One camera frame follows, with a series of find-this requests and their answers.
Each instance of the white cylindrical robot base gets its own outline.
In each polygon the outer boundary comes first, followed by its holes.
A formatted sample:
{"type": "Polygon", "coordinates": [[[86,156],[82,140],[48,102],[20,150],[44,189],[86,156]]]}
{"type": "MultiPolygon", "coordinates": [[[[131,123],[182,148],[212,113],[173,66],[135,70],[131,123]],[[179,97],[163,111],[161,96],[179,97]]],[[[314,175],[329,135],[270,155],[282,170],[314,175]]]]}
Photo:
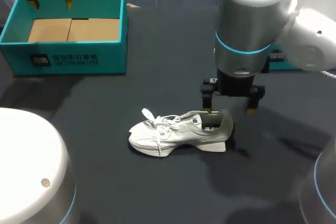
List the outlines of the white cylindrical robot base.
{"type": "Polygon", "coordinates": [[[307,224],[336,223],[336,140],[333,139],[312,167],[300,194],[307,224]]]}
{"type": "Polygon", "coordinates": [[[77,188],[58,131],[0,108],[0,224],[78,224],[77,188]]]}

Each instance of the shoe sole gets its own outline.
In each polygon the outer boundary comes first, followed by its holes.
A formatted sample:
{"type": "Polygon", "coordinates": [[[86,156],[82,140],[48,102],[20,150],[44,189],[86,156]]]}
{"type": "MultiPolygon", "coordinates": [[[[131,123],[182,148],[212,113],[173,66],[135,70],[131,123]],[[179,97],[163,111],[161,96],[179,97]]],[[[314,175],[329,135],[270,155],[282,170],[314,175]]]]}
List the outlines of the shoe sole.
{"type": "MultiPolygon", "coordinates": [[[[169,148],[166,150],[161,150],[161,155],[159,155],[159,151],[150,151],[137,148],[131,144],[131,146],[136,149],[138,152],[144,153],[146,155],[154,156],[154,157],[167,157],[176,147],[169,148]]],[[[204,152],[225,152],[225,142],[213,143],[213,144],[201,144],[201,145],[194,145],[198,149],[204,152]]]]}

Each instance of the teal storage bin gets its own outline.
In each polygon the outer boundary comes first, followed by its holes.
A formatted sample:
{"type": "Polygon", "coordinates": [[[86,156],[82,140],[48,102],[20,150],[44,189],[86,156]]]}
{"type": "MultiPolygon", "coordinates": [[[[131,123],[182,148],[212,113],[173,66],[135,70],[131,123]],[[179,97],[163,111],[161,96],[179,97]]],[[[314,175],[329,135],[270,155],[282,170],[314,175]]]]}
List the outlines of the teal storage bin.
{"type": "Polygon", "coordinates": [[[37,10],[16,0],[0,36],[0,50],[14,75],[107,74],[126,72],[128,13],[126,0],[39,0],[37,10]],[[115,18],[116,41],[28,42],[35,19],[115,18]]]}

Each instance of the cardboard box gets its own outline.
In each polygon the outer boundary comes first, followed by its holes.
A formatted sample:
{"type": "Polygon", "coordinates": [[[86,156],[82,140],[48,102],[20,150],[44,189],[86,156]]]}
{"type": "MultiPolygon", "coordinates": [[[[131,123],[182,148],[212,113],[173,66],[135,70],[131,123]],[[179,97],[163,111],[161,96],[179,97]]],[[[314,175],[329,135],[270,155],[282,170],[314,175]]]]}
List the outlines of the cardboard box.
{"type": "Polygon", "coordinates": [[[118,19],[73,19],[68,41],[116,41],[118,35],[118,19]]]}
{"type": "Polygon", "coordinates": [[[36,19],[28,42],[118,41],[119,19],[36,19]]]}
{"type": "Polygon", "coordinates": [[[65,0],[39,2],[16,0],[0,36],[14,75],[126,72],[126,0],[73,0],[70,10],[65,0]]]}
{"type": "Polygon", "coordinates": [[[36,19],[28,42],[67,41],[71,18],[36,19]]]}

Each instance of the white sneaker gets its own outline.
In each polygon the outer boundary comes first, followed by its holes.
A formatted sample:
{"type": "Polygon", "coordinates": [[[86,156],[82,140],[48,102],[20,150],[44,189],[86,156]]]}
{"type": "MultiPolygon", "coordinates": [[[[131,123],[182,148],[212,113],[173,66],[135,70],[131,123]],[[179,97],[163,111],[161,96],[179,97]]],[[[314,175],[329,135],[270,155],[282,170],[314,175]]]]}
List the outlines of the white sneaker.
{"type": "Polygon", "coordinates": [[[224,152],[225,141],[233,130],[233,119],[228,110],[211,114],[191,111],[181,116],[157,118],[147,109],[143,109],[142,113],[148,120],[129,130],[129,141],[136,150],[151,156],[166,157],[183,144],[191,144],[207,152],[224,152]],[[203,129],[208,124],[217,126],[203,129]]]}

